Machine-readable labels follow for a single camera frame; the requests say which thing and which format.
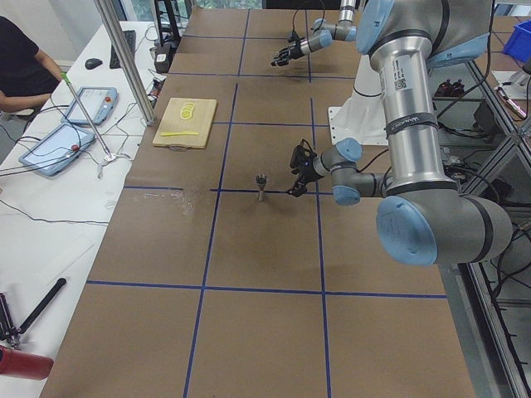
computer mouse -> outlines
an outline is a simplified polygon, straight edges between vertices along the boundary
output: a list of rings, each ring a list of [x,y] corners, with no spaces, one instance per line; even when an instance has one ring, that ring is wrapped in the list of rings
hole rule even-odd
[[[88,70],[94,69],[103,64],[103,61],[98,58],[89,58],[85,61],[85,68]]]

black shirt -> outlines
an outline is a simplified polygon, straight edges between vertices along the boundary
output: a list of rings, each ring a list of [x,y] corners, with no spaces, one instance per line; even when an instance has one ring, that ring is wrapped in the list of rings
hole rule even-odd
[[[0,90],[7,96],[51,93],[57,79],[36,59],[39,47],[14,23],[0,16]]]

white table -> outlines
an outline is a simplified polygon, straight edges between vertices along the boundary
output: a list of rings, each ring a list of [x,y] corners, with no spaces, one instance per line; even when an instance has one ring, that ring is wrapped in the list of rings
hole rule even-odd
[[[151,22],[122,22],[122,28],[137,32],[135,63],[144,87],[148,89],[153,80],[153,59],[149,48],[156,37]],[[88,58],[100,58],[103,65],[87,70]],[[109,69],[110,40],[101,27],[68,72],[76,89],[81,86],[111,86],[118,90],[119,97],[114,111],[99,127],[101,133],[121,118],[129,104],[135,103],[122,69]],[[72,96],[64,82],[52,95],[57,105],[69,104]],[[40,114],[25,135],[42,138],[61,121],[58,111]],[[145,122],[138,106],[128,113],[119,126],[129,137],[123,152],[134,157],[144,133]],[[119,150],[126,136],[116,127],[105,134],[104,140],[112,153]],[[31,147],[34,142],[25,144]],[[0,169],[20,167],[18,158],[26,151],[20,145],[8,155]],[[94,142],[88,152],[101,162],[104,152]],[[43,177],[37,172],[0,177],[3,193],[0,199],[18,207],[33,217],[48,220],[93,220],[109,221],[124,178],[131,162],[118,159],[104,168],[103,177],[97,178],[97,166],[86,154],[80,155],[63,172],[55,177]],[[66,278],[67,284],[53,299],[42,315],[22,336],[21,349],[55,358],[66,329],[74,313],[77,301],[90,272],[96,253],[103,239],[106,226],[87,224],[49,224],[32,221],[28,217],[0,203],[0,292],[7,296],[13,322],[19,326],[41,301],[58,278]],[[94,330],[105,338],[104,330]],[[33,398],[40,395],[45,381],[30,381],[0,376],[1,396]]]

window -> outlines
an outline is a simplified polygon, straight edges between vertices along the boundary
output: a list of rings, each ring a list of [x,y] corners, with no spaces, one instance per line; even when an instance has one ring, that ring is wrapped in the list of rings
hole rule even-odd
[[[152,21],[151,2],[153,0],[121,0],[130,21]],[[188,19],[189,0],[172,0],[175,14]],[[199,7],[205,8],[262,8],[262,0],[196,0]]]

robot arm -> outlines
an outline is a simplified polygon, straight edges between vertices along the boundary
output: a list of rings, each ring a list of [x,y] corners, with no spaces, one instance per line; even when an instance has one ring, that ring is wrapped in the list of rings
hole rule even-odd
[[[427,77],[428,64],[469,61],[485,51],[491,11],[489,0],[372,0],[363,14],[358,50],[380,75],[392,182],[358,172],[361,147],[352,138],[315,155],[311,165],[317,176],[331,174],[340,205],[385,197],[378,235],[402,263],[477,262],[510,242],[507,213],[492,201],[460,195],[445,175]]]
[[[328,47],[332,44],[332,40],[340,41],[354,41],[356,39],[356,27],[353,25],[354,11],[358,9],[362,11],[365,7],[366,0],[342,0],[341,13],[339,14],[339,21],[336,24],[326,22],[326,20],[319,18],[315,20],[312,26],[314,34],[308,38],[300,39],[295,31],[292,32],[290,44],[275,53],[272,66],[286,66],[290,60],[299,59],[302,56]]]

